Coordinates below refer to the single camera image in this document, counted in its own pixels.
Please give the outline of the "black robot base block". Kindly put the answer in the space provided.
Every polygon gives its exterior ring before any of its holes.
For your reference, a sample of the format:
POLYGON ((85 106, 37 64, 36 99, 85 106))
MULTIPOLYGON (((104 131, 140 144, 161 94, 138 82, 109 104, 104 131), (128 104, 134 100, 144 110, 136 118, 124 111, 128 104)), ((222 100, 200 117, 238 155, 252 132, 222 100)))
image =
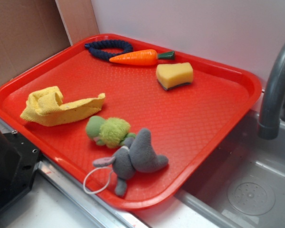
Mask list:
POLYGON ((0 213, 32 189, 40 149, 17 131, 0 130, 0 213))

